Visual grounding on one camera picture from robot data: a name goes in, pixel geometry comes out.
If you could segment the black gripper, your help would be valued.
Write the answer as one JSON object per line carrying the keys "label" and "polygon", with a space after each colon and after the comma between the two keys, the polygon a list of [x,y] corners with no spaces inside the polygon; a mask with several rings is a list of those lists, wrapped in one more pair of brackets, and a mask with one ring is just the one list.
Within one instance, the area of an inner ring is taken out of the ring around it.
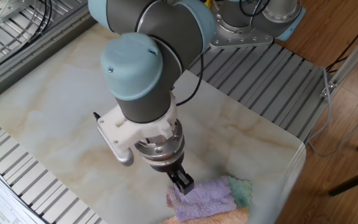
{"label": "black gripper", "polygon": [[150,165],[157,172],[167,173],[170,180],[178,187],[179,191],[186,195],[194,189],[193,178],[186,173],[182,166],[185,154],[182,154],[176,161],[162,166]]}

